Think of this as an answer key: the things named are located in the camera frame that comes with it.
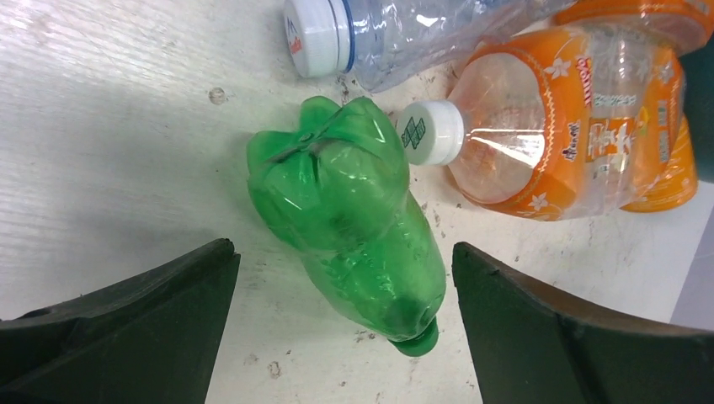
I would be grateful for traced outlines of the crushed orange label bottle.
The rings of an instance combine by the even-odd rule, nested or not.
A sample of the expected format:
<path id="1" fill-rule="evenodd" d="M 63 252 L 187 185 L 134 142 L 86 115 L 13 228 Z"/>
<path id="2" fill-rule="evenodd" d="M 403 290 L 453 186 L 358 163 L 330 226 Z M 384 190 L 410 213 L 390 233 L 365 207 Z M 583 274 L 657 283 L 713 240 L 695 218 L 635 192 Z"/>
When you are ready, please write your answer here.
<path id="1" fill-rule="evenodd" d="M 577 1 L 556 13 L 553 22 L 613 22 L 632 25 L 666 41 L 682 56 L 703 48 L 713 33 L 709 0 Z"/>

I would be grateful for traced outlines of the green plastic bottle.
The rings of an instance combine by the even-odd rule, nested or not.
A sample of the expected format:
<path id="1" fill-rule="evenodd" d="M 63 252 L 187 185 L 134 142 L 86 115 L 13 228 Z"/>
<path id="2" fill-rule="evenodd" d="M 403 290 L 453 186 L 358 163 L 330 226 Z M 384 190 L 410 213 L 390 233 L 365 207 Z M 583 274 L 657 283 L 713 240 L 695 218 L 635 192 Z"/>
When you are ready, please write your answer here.
<path id="1" fill-rule="evenodd" d="M 429 353 L 445 263 L 389 117 L 366 97 L 315 96 L 296 130 L 260 131 L 246 154 L 254 208 L 331 307 L 402 354 Z"/>

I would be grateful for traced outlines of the clear bottle white cap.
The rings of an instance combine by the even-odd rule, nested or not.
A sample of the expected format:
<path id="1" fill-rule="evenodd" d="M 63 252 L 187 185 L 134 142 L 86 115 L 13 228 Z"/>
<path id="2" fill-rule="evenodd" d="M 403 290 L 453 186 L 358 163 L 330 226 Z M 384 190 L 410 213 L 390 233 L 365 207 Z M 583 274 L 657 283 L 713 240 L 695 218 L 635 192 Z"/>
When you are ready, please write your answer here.
<path id="1" fill-rule="evenodd" d="M 283 19 L 302 77 L 351 72 L 379 93 L 483 43 L 505 42 L 570 1 L 292 0 Z"/>

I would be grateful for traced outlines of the orange juice bottle near bin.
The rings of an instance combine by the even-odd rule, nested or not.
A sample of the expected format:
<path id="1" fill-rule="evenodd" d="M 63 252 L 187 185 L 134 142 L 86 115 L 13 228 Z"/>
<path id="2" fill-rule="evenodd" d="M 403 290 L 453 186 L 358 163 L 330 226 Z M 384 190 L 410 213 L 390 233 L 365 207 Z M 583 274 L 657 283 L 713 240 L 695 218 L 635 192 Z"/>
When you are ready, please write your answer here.
<path id="1" fill-rule="evenodd" d="M 663 175 L 640 199 L 621 207 L 621 210 L 634 213 L 672 210 L 695 196 L 698 180 L 689 122 L 683 117 Z"/>

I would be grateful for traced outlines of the large orange label bottle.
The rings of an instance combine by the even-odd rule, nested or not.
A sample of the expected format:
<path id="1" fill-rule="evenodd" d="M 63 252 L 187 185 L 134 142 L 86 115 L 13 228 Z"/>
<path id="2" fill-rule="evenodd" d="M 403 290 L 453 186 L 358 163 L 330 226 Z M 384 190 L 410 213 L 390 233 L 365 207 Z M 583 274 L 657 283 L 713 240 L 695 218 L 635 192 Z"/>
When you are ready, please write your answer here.
<path id="1" fill-rule="evenodd" d="M 568 24 L 479 49 L 447 98 L 397 120 L 408 160 L 444 166 L 473 204 L 538 221 L 600 215 L 664 175 L 685 75 L 671 45 Z"/>

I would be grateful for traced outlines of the teal plastic bin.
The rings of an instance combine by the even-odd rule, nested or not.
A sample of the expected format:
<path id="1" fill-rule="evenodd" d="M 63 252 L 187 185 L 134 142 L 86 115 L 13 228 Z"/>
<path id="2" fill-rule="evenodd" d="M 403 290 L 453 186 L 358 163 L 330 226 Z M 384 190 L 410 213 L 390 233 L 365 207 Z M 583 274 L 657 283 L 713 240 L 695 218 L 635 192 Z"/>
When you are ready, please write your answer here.
<path id="1" fill-rule="evenodd" d="M 701 181 L 713 183 L 713 38 L 680 57 L 686 78 L 684 112 Z"/>

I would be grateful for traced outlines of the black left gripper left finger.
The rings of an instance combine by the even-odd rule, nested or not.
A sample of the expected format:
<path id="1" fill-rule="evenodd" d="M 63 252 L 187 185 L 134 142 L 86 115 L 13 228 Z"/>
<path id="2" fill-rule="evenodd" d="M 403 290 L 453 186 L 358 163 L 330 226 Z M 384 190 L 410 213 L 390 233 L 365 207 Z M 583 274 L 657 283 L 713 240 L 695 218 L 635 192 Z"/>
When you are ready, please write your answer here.
<path id="1" fill-rule="evenodd" d="M 1 323 L 4 403 L 202 403 L 241 257 L 216 239 Z"/>

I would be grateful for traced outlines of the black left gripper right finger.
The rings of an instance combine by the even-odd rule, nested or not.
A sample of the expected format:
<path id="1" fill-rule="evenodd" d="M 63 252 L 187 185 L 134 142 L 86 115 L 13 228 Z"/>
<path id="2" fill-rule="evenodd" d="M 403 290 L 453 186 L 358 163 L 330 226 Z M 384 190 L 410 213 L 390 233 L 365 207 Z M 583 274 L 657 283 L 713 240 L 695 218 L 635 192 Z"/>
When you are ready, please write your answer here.
<path id="1" fill-rule="evenodd" d="M 466 242 L 452 253 L 486 403 L 710 403 L 713 334 L 597 305 Z"/>

